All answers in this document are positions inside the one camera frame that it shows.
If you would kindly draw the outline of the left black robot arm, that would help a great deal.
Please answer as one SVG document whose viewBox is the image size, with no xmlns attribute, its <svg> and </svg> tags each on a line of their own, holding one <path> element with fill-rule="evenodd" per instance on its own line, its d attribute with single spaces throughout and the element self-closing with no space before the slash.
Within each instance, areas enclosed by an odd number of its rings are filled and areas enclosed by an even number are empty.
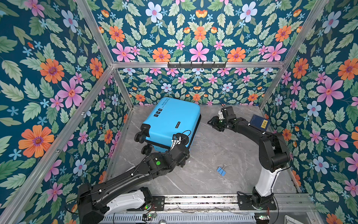
<svg viewBox="0 0 358 224">
<path fill-rule="evenodd" d="M 177 133 L 173 146 L 164 153 L 151 153 L 137 166 L 103 183 L 91 186 L 82 184 L 78 189 L 78 214 L 81 224 L 98 224 L 103 220 L 109 203 L 115 197 L 126 193 L 131 187 L 149 182 L 172 172 L 175 167 L 185 165 L 189 158 L 189 137 Z"/>
</svg>

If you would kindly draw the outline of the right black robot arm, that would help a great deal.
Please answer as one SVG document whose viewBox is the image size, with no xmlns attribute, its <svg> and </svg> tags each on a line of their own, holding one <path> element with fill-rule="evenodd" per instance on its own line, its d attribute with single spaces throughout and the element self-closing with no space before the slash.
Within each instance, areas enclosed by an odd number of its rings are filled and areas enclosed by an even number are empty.
<svg viewBox="0 0 358 224">
<path fill-rule="evenodd" d="M 208 124 L 219 132 L 226 129 L 244 135 L 258 145 L 261 172 L 253 188 L 249 203 L 256 209 L 268 207 L 274 203 L 273 188 L 279 174 L 291 161 L 290 149 L 282 136 L 267 131 L 270 121 L 259 115 L 253 115 L 250 121 L 237 117 L 231 106 L 223 107 Z"/>
</svg>

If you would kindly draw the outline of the blue suitcase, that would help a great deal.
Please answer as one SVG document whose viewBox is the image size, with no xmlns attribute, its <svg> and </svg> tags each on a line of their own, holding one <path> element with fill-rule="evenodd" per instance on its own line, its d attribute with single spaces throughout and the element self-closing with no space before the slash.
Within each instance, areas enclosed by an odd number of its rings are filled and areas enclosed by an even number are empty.
<svg viewBox="0 0 358 224">
<path fill-rule="evenodd" d="M 142 123 L 134 140 L 147 143 L 141 153 L 166 152 L 175 144 L 190 148 L 201 120 L 199 105 L 165 97 Z"/>
</svg>

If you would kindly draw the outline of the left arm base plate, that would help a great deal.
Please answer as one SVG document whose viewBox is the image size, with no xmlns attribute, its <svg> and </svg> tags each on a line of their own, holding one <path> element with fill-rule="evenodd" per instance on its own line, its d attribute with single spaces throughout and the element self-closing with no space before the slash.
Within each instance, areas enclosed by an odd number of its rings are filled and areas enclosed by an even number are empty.
<svg viewBox="0 0 358 224">
<path fill-rule="evenodd" d="M 166 202 L 165 196 L 153 196 L 145 206 L 145 211 L 163 211 Z"/>
</svg>

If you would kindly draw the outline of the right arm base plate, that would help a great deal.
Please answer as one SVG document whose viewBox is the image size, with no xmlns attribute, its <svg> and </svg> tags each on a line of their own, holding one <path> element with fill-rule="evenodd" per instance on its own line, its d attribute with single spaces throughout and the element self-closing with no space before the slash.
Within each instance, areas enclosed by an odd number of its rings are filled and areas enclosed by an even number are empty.
<svg viewBox="0 0 358 224">
<path fill-rule="evenodd" d="M 273 196 L 261 197 L 260 195 L 237 195 L 240 210 L 277 210 L 277 204 Z"/>
</svg>

